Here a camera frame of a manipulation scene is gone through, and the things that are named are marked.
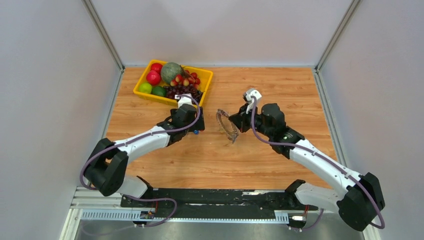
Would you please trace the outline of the grey disc keyring with rings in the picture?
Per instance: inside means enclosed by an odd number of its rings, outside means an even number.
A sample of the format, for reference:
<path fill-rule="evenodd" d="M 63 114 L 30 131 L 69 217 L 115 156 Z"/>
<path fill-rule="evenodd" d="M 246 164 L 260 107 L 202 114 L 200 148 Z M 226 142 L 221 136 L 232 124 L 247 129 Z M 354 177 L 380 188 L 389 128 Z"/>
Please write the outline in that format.
<path fill-rule="evenodd" d="M 231 143 L 234 144 L 240 135 L 240 131 L 237 126 L 230 121 L 230 116 L 231 115 L 223 109 L 218 108 L 216 111 L 216 120 L 220 128 L 225 132 Z"/>

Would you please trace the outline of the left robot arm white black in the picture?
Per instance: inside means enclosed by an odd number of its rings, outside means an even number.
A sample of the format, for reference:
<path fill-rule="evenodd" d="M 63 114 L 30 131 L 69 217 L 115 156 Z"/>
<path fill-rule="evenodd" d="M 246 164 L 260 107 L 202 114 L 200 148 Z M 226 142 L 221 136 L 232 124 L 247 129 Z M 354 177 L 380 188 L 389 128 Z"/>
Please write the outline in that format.
<path fill-rule="evenodd" d="M 189 132 L 205 129 L 203 108 L 184 103 L 170 111 L 170 116 L 150 130 L 128 139 L 99 140 L 84 164 L 79 180 L 89 190 L 107 197 L 114 193 L 133 197 L 140 207 L 153 201 L 150 185 L 141 177 L 127 175 L 132 161 L 158 149 L 179 142 Z"/>

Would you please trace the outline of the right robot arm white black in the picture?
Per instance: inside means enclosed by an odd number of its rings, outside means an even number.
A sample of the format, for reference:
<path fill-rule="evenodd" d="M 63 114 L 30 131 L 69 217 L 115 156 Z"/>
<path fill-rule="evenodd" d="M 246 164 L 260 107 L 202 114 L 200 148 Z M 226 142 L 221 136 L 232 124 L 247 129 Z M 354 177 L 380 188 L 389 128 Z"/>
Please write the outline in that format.
<path fill-rule="evenodd" d="M 289 127 L 285 114 L 276 103 L 265 104 L 260 113 L 254 104 L 246 103 L 229 121 L 242 133 L 252 130 L 263 143 L 324 180 L 330 189 L 317 187 L 303 180 L 294 182 L 285 195 L 292 209 L 312 205 L 334 213 L 352 229 L 362 232 L 368 226 L 386 227 L 381 211 L 385 200 L 379 179 L 368 172 L 361 174 L 341 165 L 313 146 L 302 134 Z"/>

